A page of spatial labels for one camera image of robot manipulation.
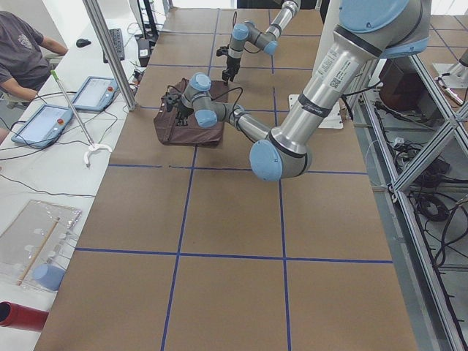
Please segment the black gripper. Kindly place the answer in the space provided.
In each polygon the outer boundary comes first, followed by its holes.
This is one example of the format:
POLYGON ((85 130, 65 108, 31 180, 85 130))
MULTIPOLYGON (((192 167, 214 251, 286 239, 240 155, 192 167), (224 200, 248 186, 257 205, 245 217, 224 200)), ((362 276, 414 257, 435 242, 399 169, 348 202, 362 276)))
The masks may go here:
POLYGON ((179 127, 188 126, 188 117, 190 116, 190 108, 182 102, 182 93, 166 93, 163 97, 163 107, 167 112, 176 110, 178 118, 177 125, 179 127))
POLYGON ((229 45, 221 46, 216 50, 216 56, 226 56, 226 68, 222 71, 222 79, 225 83, 233 82, 240 69, 241 51, 232 50, 229 45))

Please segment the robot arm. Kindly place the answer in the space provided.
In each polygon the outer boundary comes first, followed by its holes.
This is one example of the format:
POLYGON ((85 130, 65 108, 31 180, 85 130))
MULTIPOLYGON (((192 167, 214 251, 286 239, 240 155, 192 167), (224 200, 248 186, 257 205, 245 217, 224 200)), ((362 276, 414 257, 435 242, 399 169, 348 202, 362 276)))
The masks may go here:
POLYGON ((430 1, 340 1, 333 44, 286 119, 269 128, 237 103, 217 102, 210 94, 211 79, 196 72, 183 91, 164 95, 166 109, 186 120, 194 116, 199 127, 229 123, 252 142, 249 161, 264 181, 292 178, 307 171, 312 153, 309 138, 344 96, 363 65, 424 51, 429 42, 430 1))
POLYGON ((281 1, 281 9, 266 31, 259 30, 256 25, 246 20, 233 25, 229 44, 216 50, 217 56, 226 56, 227 68, 222 71, 222 80, 227 85, 233 82, 241 68, 241 58, 247 42, 253 44, 259 51, 272 56, 278 47, 278 38, 289 22, 298 14, 301 0, 281 1))

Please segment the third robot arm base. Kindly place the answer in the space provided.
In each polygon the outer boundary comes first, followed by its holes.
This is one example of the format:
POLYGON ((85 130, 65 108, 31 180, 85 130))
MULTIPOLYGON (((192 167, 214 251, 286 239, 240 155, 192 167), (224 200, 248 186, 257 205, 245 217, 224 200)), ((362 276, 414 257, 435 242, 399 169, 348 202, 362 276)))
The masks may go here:
POLYGON ((455 64, 432 64, 437 72, 435 80, 445 90, 467 88, 467 50, 455 64))

